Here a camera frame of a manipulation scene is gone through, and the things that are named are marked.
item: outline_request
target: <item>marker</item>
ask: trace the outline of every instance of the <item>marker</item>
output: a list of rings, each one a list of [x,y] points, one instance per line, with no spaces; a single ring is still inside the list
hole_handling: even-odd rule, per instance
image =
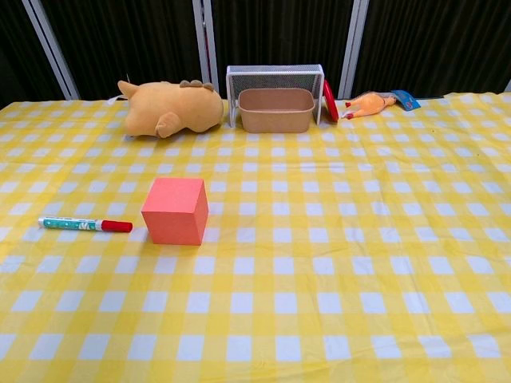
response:
[[[133,229],[131,222],[108,221],[106,219],[81,219],[65,217],[41,217],[39,226],[47,229],[118,231],[129,233]]]

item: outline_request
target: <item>black curtain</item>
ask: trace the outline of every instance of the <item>black curtain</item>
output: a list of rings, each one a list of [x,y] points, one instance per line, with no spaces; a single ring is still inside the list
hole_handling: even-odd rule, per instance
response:
[[[353,0],[212,0],[220,94],[228,65],[321,64],[337,94]]]
[[[14,101],[64,96],[21,1],[0,9],[0,109]]]
[[[42,0],[81,98],[201,79],[192,0]]]
[[[351,96],[502,92],[511,78],[509,0],[371,0]]]

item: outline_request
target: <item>blue tag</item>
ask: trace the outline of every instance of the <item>blue tag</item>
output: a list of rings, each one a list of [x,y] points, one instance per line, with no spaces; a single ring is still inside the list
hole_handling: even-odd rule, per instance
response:
[[[421,105],[414,99],[414,97],[405,90],[393,90],[392,93],[396,96],[402,107],[406,110],[414,110],[420,108]]]

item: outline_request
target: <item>table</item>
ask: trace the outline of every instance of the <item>table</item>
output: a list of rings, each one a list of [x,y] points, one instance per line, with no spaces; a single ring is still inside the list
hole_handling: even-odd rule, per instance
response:
[[[0,381],[511,381],[511,95],[421,103],[167,140],[125,101],[3,109]],[[201,247],[147,237],[159,176],[204,178]]]

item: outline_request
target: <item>rubber chicken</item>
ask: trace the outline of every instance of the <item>rubber chicken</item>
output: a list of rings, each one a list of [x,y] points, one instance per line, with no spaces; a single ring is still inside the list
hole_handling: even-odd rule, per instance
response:
[[[392,93],[384,93],[384,96],[382,96],[376,92],[364,93],[363,95],[346,103],[347,108],[351,106],[358,106],[358,109],[355,112],[347,110],[343,114],[343,117],[351,120],[353,117],[369,116],[370,114],[380,113],[387,106],[395,104],[396,98],[391,96],[391,94]]]

